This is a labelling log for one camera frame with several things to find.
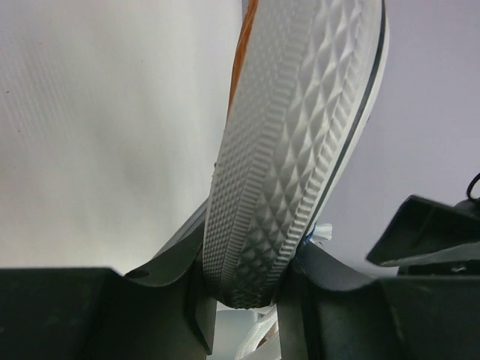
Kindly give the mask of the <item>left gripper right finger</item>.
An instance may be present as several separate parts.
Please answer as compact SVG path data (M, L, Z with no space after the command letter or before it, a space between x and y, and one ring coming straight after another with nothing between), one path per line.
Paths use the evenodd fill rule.
M477 359L479 279L374 279L301 249L277 297L283 359Z

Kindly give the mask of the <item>blue canvas sneaker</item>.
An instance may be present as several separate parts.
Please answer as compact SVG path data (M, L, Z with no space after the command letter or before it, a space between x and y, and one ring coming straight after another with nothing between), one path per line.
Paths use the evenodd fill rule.
M386 67L383 1L259 1L214 165L210 294L258 319L237 359L279 359L275 296L370 117Z

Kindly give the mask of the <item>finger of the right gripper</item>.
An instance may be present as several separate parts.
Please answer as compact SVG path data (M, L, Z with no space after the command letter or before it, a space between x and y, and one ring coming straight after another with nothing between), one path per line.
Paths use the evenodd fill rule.
M455 206L409 196L367 260L382 267L423 266L479 259L479 202Z

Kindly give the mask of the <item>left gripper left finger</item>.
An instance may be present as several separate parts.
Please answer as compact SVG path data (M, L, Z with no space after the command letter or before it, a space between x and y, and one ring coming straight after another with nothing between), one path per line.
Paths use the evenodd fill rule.
M203 230L146 264L1 271L3 359L205 359L216 301L202 273Z

